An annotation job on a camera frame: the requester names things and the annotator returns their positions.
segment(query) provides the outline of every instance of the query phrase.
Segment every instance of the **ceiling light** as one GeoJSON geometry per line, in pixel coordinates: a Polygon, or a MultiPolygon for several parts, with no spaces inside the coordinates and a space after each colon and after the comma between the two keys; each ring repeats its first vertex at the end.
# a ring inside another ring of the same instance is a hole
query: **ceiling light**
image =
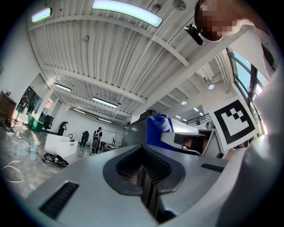
{"type": "Polygon", "coordinates": [[[38,20],[42,20],[51,15],[51,8],[43,9],[42,11],[37,12],[36,14],[32,15],[32,22],[36,22],[38,20]]]}
{"type": "Polygon", "coordinates": [[[99,118],[99,117],[98,117],[98,119],[101,120],[101,121],[106,121],[106,122],[108,122],[108,123],[112,123],[111,121],[107,121],[107,120],[101,119],[101,118],[99,118]]]}
{"type": "Polygon", "coordinates": [[[93,97],[93,100],[94,100],[95,102],[99,102],[99,103],[102,103],[102,104],[104,104],[104,105],[107,105],[107,106],[110,106],[110,107],[113,107],[113,108],[117,108],[117,105],[112,104],[112,103],[110,103],[110,102],[106,102],[106,101],[104,101],[104,100],[102,100],[102,99],[93,97]]]}
{"type": "Polygon", "coordinates": [[[215,86],[214,84],[210,84],[210,85],[208,86],[208,89],[209,89],[209,90],[212,90],[212,89],[214,88],[214,86],[215,86]]]}
{"type": "Polygon", "coordinates": [[[55,83],[55,86],[57,86],[58,88],[61,88],[61,89],[65,90],[65,91],[71,92],[71,89],[70,89],[69,87],[60,85],[60,84],[58,84],[58,83],[55,83]]]}
{"type": "Polygon", "coordinates": [[[153,14],[150,11],[124,2],[111,0],[94,0],[92,8],[110,10],[127,14],[129,16],[133,16],[140,20],[143,20],[154,27],[158,27],[163,21],[161,17],[153,14]]]}
{"type": "Polygon", "coordinates": [[[80,110],[78,110],[78,109],[73,108],[73,110],[76,110],[77,112],[79,112],[79,113],[81,113],[81,114],[85,114],[85,112],[80,111],[80,110]]]}

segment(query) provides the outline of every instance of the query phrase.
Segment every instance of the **blue cloth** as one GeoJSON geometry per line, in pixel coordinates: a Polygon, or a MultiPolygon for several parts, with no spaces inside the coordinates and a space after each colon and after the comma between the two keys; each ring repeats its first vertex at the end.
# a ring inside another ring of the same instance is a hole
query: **blue cloth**
{"type": "Polygon", "coordinates": [[[146,145],[154,145],[168,150],[178,149],[165,144],[160,140],[162,132],[174,132],[172,120],[166,114],[147,117],[146,120],[146,145]]]}

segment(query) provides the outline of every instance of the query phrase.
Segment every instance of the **railing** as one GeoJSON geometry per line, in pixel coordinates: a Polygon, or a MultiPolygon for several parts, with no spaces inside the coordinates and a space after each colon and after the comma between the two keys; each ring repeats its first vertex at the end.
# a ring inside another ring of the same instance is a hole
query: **railing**
{"type": "Polygon", "coordinates": [[[205,128],[205,125],[210,120],[212,120],[212,118],[209,115],[209,113],[207,113],[203,116],[196,117],[196,118],[190,119],[188,121],[185,121],[184,123],[191,126],[191,127],[194,127],[194,128],[205,128]]]}

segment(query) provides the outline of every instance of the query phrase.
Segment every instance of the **concrete floor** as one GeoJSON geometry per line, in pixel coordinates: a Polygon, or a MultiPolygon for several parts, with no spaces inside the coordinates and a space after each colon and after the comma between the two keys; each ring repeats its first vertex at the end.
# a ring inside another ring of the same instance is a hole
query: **concrete floor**
{"type": "MultiPolygon", "coordinates": [[[[15,128],[18,133],[9,133],[0,127],[0,173],[2,178],[5,178],[4,181],[7,182],[7,187],[11,192],[25,199],[44,181],[58,173],[61,168],[47,166],[39,157],[39,155],[43,157],[45,154],[44,144],[47,134],[33,132],[25,125],[16,125],[15,128]],[[23,147],[23,141],[21,140],[30,143],[32,147],[23,147]],[[12,162],[10,166],[17,168],[19,171],[13,167],[3,168],[13,160],[15,162],[12,162]]],[[[83,149],[78,145],[77,152],[64,159],[72,164],[79,159],[89,157],[90,153],[91,149],[83,149]]]]}

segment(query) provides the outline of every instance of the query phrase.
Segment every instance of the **black pants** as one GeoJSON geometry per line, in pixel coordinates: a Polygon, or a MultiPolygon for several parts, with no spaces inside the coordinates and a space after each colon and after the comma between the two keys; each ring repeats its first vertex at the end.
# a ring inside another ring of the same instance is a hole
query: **black pants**
{"type": "Polygon", "coordinates": [[[81,146],[82,146],[82,144],[83,144],[83,147],[86,145],[86,142],[87,142],[87,140],[86,139],[84,139],[84,137],[82,137],[82,140],[81,140],[81,146]]]}
{"type": "Polygon", "coordinates": [[[59,135],[59,136],[62,136],[62,135],[63,135],[63,132],[64,132],[64,129],[59,129],[58,135],[59,135]]]}
{"type": "Polygon", "coordinates": [[[94,151],[96,150],[95,152],[96,152],[96,154],[98,154],[99,142],[100,141],[98,141],[98,144],[96,145],[96,147],[92,149],[92,153],[94,153],[94,151]]]}

